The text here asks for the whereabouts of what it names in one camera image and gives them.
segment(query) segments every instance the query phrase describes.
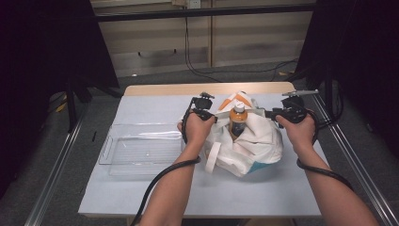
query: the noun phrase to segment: container lid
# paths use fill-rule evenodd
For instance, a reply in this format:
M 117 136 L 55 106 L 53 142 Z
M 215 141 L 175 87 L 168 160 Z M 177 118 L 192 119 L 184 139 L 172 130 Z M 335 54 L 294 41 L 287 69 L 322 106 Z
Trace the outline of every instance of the container lid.
M 235 102 L 235 106 L 234 106 L 234 110 L 238 113 L 242 113 L 245 110 L 245 105 L 244 103 L 240 102 L 240 101 L 236 101 Z

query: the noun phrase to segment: clear plastic container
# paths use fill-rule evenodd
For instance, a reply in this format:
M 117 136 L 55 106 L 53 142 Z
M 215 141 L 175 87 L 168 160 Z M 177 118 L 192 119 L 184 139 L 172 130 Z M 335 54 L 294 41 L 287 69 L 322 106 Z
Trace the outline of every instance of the clear plastic container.
M 154 176 L 170 166 L 183 148 L 182 134 L 176 124 L 113 125 L 99 164 L 111 165 L 111 176 Z

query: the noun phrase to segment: gray carpet floor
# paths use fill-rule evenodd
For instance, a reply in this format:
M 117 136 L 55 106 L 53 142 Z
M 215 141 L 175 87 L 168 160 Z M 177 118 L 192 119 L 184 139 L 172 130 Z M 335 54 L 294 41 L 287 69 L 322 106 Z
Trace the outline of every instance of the gray carpet floor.
M 220 82 L 259 82 L 281 81 L 285 76 L 274 75 L 274 71 L 252 73 L 253 71 L 267 71 L 276 64 L 256 64 L 217 69 L 202 69 L 202 71 L 218 71 L 218 73 L 201 73 L 212 76 Z M 280 71 L 291 71 L 295 64 L 289 64 Z M 194 75 L 190 71 L 175 73 L 159 73 L 138 77 L 123 77 L 119 79 L 120 89 L 132 85 L 144 84 L 181 84 L 181 83 L 208 83 L 215 80 Z M 303 89 L 305 81 L 294 82 L 296 89 Z M 104 144 L 109 126 L 114 120 L 120 99 L 110 97 L 97 89 L 91 89 L 93 100 L 88 104 L 88 112 L 83 118 L 82 128 L 69 155 L 56 191 L 49 203 L 41 225 L 125 225 L 124 219 L 117 218 L 87 218 L 77 214 L 80 201 L 91 171 L 96 164 L 99 152 Z M 315 109 L 312 98 L 305 98 L 306 106 Z M 53 109 L 59 102 L 53 102 Z M 84 104 L 77 103 L 77 112 L 83 109 Z M 383 139 L 369 132 L 365 120 L 360 112 L 344 99 L 344 111 L 338 124 L 343 129 L 349 142 L 357 152 L 376 186 L 385 196 L 391 209 L 399 216 L 399 161 L 387 149 Z M 46 183 L 54 163 L 58 157 L 64 141 L 68 135 L 68 111 L 50 112 L 40 134 L 40 140 L 34 151 L 27 159 L 20 176 L 8 188 L 6 195 L 0 200 L 0 225 L 24 225 Z M 370 199 L 359 183 L 354 171 L 347 163 L 339 145 L 328 128 L 320 131 L 319 140 L 326 154 L 329 165 L 346 177 L 355 188 L 359 196 L 375 211 Z M 184 225 L 236 225 L 237 219 L 203 219 L 184 221 Z M 296 225 L 315 226 L 325 225 L 321 218 L 297 218 Z

